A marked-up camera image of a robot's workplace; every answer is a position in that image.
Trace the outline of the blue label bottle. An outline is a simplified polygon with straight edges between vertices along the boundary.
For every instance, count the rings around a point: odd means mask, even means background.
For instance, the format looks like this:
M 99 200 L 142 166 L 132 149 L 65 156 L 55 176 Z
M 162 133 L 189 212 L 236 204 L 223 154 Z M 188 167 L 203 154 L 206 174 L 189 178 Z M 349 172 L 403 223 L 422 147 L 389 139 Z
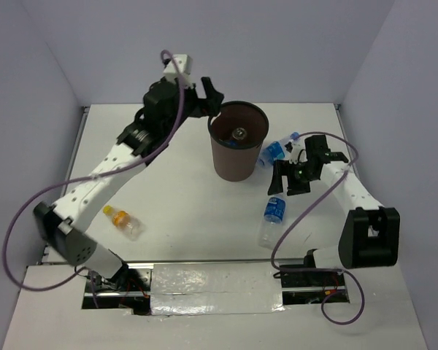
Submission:
M 224 139 L 224 140 L 222 140 L 222 142 L 227 147 L 237 147 L 238 146 L 237 140 L 235 140 L 235 139 Z
M 258 245 L 273 249 L 283 233 L 286 201 L 283 195 L 273 195 L 264 209 L 263 219 L 258 232 Z

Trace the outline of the clear bottle red cap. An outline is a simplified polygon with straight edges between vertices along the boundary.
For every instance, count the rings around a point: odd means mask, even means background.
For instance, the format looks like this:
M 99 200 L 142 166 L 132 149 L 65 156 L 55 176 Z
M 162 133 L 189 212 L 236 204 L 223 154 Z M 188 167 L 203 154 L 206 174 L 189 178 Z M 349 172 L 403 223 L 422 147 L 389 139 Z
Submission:
M 247 140 L 248 132 L 245 128 L 239 127 L 233 129 L 230 140 L 236 144 L 244 144 Z

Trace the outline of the clear bottle orange label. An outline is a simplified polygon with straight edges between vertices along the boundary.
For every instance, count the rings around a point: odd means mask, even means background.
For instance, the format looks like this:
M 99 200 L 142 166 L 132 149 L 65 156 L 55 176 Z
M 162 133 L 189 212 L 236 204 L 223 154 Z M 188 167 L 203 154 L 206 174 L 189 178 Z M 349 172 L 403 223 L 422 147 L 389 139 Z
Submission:
M 112 225 L 131 241 L 136 241 L 145 229 L 144 224 L 127 211 L 106 205 L 102 212 Z

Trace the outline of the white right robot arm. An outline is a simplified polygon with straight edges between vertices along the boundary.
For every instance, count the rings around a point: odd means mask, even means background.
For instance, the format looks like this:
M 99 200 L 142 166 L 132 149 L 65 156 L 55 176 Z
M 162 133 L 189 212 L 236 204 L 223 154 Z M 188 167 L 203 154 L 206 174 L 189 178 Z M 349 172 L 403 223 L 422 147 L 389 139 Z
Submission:
M 327 133 L 307 132 L 291 142 L 286 160 L 275 160 L 270 195 L 309 193 L 310 184 L 322 181 L 327 191 L 316 200 L 320 204 L 334 195 L 346 219 L 337 245 L 313 249 L 304 258 L 303 277 L 319 285 L 330 270 L 391 267 L 398 261 L 401 218 L 363 186 L 343 152 L 330 149 Z

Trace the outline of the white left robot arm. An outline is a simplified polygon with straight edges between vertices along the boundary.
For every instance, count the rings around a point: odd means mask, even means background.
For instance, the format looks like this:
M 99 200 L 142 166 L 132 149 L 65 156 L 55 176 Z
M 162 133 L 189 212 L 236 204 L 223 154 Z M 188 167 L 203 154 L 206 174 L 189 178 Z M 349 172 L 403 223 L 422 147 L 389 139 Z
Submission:
M 111 290 L 128 283 L 130 269 L 114 252 L 96 243 L 87 233 L 95 216 L 132 177 L 145 170 L 163 152 L 174 132 L 188 117 L 215 117 L 224 95 L 209 77 L 202 77 L 206 96 L 199 98 L 195 86 L 178 79 L 153 83 L 143 106 L 117 137 L 109 154 L 93 172 L 56 202 L 39 203 L 33 210 L 43 239 L 68 264 L 83 266 L 97 274 Z

